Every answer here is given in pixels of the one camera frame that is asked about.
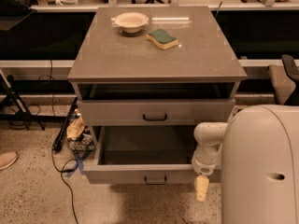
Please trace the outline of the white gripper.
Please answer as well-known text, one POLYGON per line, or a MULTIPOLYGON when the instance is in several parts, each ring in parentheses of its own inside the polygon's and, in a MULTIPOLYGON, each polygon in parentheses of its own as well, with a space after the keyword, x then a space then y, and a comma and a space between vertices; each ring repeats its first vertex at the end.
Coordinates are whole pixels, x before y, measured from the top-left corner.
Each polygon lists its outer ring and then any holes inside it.
POLYGON ((217 158, 221 154, 219 147, 198 146, 192 155, 192 168, 199 175, 194 180, 196 199, 203 202, 206 199, 209 179, 217 164, 217 158))

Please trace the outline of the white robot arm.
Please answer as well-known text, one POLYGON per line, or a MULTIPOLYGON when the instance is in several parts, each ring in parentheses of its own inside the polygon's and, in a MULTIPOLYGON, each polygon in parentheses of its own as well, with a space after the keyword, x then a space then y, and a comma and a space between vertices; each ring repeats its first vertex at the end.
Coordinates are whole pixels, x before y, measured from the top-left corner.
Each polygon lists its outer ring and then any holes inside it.
POLYGON ((196 198, 221 157, 222 224, 299 224, 299 107, 254 105, 193 132, 196 198))

